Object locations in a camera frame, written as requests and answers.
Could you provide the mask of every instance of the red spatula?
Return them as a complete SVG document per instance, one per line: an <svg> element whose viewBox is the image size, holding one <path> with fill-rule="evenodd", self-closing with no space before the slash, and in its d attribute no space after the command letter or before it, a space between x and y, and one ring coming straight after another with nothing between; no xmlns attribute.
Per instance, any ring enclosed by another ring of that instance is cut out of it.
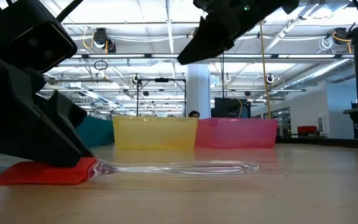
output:
<svg viewBox="0 0 358 224"><path fill-rule="evenodd" d="M82 158L75 167L53 167L41 162L20 162L0 173L0 185L75 185L90 178L118 172L170 172L180 174L244 174L255 172L253 163L211 161L172 163L159 166L120 166L95 158Z"/></svg>

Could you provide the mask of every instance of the white column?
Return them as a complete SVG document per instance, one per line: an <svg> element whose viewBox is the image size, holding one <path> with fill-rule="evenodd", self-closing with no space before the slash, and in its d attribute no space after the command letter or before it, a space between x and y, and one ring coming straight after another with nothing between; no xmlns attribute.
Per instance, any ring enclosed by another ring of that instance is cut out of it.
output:
<svg viewBox="0 0 358 224"><path fill-rule="evenodd" d="M211 94L208 64L187 65L187 115L200 112L200 119L211 117Z"/></svg>

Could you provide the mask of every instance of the transparent spatula handle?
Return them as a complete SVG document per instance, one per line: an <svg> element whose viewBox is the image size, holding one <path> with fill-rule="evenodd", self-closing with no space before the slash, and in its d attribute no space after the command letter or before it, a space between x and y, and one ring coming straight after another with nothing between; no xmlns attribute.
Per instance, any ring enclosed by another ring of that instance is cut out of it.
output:
<svg viewBox="0 0 358 224"><path fill-rule="evenodd" d="M228 175L252 173L258 169L259 166L256 164L239 161L184 162L158 166L120 166L106 161L98 160L89 170L89 178L118 172L164 172L177 174Z"/></svg>

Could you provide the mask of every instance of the table surface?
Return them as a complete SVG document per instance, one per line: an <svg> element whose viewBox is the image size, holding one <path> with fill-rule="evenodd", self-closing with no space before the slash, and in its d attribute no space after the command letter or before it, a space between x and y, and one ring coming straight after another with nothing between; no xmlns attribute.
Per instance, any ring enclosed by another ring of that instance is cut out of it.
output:
<svg viewBox="0 0 358 224"><path fill-rule="evenodd" d="M94 151L100 159L113 158L112 147ZM177 153L133 152L126 158L177 160ZM0 223L358 223L358 149L282 144L275 151L203 150L196 156L258 162L260 170L225 176L113 174L74 186L0 186ZM0 172L17 161L0 155Z"/></svg>

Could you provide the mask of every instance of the teal container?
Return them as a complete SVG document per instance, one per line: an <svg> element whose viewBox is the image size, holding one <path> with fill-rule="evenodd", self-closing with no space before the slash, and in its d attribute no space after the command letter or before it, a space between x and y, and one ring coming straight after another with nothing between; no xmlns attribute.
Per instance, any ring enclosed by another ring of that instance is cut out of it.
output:
<svg viewBox="0 0 358 224"><path fill-rule="evenodd" d="M87 116L76 130L86 147L110 145L114 142L114 130L111 120Z"/></svg>

